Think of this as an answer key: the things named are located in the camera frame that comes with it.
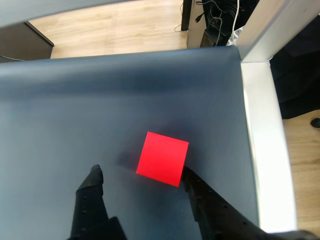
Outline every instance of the chair wheel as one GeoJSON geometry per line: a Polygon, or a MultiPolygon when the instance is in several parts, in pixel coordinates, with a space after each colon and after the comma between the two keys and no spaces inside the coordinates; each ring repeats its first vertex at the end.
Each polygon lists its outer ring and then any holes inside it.
{"type": "Polygon", "coordinates": [[[310,122],[311,126],[320,129],[320,118],[315,118],[310,122]]]}

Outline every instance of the wooden floor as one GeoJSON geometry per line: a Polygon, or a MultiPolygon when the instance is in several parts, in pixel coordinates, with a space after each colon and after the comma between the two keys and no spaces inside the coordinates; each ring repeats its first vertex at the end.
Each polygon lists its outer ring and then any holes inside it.
{"type": "MultiPolygon", "coordinates": [[[[182,0],[138,0],[32,20],[55,43],[52,58],[186,48],[182,0]]],[[[299,228],[320,236],[320,130],[309,124],[320,111],[285,120],[299,228]]]]}

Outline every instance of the white metal bar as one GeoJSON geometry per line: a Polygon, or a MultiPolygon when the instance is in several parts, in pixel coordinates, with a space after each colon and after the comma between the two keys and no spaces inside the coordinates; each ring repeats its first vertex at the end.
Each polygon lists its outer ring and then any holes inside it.
{"type": "Polygon", "coordinates": [[[126,0],[0,0],[0,28],[75,9],[126,0]]]}
{"type": "Polygon", "coordinates": [[[243,63],[269,60],[320,12],[320,0],[260,0],[241,32],[243,63]]]}
{"type": "Polygon", "coordinates": [[[291,165],[270,64],[242,63],[241,70],[259,226],[268,233],[297,230],[291,165]]]}

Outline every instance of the red cube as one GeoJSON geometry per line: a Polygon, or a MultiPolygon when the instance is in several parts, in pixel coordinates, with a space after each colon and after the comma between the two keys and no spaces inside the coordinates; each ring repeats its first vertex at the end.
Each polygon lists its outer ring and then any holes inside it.
{"type": "Polygon", "coordinates": [[[148,132],[136,173],[179,187],[188,145],[187,141],[148,132]]]}

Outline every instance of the black equipment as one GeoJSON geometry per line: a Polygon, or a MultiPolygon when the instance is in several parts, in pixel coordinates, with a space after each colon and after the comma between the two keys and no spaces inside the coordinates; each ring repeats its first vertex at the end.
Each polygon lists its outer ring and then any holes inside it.
{"type": "MultiPolygon", "coordinates": [[[[206,30],[203,33],[200,47],[225,46],[232,34],[232,27],[237,12],[237,0],[202,0],[197,1],[203,5],[203,15],[206,22],[206,30]]],[[[235,22],[235,30],[243,27],[255,7],[258,0],[240,0],[239,13],[235,22]]],[[[202,15],[195,19],[199,22],[202,15]]]]}
{"type": "MultiPolygon", "coordinates": [[[[188,167],[181,180],[188,192],[202,240],[319,240],[307,231],[268,234],[251,223],[188,167]]],[[[104,177],[99,165],[76,191],[69,240],[126,240],[117,217],[108,218],[103,201],[104,177]]]]}
{"type": "Polygon", "coordinates": [[[311,126],[320,129],[320,118],[315,118],[310,122],[311,126]]]}

